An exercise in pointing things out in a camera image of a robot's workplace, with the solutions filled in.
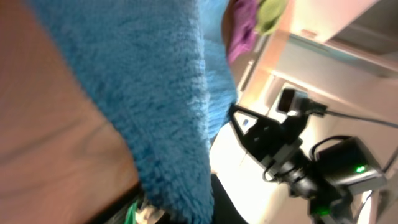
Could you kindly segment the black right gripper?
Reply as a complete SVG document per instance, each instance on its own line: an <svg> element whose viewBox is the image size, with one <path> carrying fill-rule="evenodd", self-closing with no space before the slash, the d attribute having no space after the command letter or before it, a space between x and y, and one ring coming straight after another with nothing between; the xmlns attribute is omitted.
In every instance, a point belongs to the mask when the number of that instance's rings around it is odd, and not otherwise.
<svg viewBox="0 0 398 224"><path fill-rule="evenodd" d="M294 143L306 128L308 116L289 116L280 123L235 104L230 106L228 116L240 145L264 166L265 172L282 179L282 166L289 160L289 153L298 149Z"/></svg>

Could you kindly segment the green microfiber cloth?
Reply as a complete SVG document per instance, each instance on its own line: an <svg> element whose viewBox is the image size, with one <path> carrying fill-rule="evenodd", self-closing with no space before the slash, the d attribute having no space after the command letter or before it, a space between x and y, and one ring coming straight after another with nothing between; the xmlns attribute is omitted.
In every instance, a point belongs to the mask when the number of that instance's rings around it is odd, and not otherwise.
<svg viewBox="0 0 398 224"><path fill-rule="evenodd" d="M268 35L276 30L288 0L258 0L256 26L258 34Z"/></svg>

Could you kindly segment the crumpled purple cloth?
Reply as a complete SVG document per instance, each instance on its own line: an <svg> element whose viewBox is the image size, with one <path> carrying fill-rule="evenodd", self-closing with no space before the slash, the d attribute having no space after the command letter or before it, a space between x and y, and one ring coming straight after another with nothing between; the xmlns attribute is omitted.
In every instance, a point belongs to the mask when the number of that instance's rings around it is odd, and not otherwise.
<svg viewBox="0 0 398 224"><path fill-rule="evenodd" d="M241 54L250 51L256 39L257 1L237 0L232 5L233 28L227 59L232 64Z"/></svg>

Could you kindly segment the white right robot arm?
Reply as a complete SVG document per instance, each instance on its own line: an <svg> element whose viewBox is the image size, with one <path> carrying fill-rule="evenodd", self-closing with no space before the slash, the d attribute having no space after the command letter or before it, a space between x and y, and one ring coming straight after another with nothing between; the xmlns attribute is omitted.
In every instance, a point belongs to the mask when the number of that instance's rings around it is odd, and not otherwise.
<svg viewBox="0 0 398 224"><path fill-rule="evenodd" d="M357 194L386 184L381 166L360 138L333 136L336 144L307 157L301 132L308 113L289 116L283 123L238 105L229 117L239 143L264 169L266 182L287 184L292 197L308 201L314 223L356 223L351 204Z"/></svg>

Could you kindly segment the blue microfiber cloth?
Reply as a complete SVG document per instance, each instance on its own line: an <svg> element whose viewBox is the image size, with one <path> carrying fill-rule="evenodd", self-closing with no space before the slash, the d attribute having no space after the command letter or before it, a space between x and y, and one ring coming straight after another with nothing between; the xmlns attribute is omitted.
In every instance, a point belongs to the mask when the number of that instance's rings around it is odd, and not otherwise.
<svg viewBox="0 0 398 224"><path fill-rule="evenodd" d="M211 223L210 142L237 99L226 1L33 0L74 76L124 138L149 201Z"/></svg>

